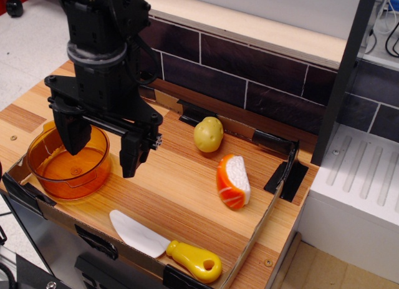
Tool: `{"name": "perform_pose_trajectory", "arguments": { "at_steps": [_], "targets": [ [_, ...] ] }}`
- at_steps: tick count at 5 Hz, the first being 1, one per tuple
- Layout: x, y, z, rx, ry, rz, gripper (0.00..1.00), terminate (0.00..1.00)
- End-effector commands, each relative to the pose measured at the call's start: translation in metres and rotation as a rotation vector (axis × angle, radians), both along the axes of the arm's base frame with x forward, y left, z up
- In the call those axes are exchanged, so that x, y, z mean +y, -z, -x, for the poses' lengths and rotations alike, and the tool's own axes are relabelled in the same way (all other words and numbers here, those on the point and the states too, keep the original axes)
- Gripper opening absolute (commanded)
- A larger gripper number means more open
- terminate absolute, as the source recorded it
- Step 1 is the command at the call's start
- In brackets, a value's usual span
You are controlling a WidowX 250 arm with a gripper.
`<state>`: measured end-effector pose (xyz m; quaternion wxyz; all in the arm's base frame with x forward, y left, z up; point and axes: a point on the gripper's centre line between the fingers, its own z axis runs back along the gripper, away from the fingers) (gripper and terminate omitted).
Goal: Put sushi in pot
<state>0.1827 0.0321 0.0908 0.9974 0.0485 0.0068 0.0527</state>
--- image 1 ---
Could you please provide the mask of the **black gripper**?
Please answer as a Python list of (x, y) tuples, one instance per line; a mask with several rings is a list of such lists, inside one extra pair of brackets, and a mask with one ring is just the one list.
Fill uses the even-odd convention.
[(135, 176), (150, 149), (161, 144), (163, 117), (140, 96), (150, 83), (140, 76), (137, 57), (111, 63), (75, 63), (75, 76), (49, 75), (45, 85), (55, 126), (65, 149), (77, 155), (91, 139), (92, 125), (121, 137), (119, 153), (123, 178)]

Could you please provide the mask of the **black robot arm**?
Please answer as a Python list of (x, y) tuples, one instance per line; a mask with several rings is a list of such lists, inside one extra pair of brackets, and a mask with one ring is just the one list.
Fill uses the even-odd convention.
[(59, 0), (67, 16), (67, 55), (72, 77), (48, 76), (49, 106), (67, 151), (78, 154), (92, 127), (121, 138), (120, 165), (125, 178), (161, 144), (161, 114), (141, 97), (140, 56), (155, 53), (141, 39), (150, 25), (145, 0)]

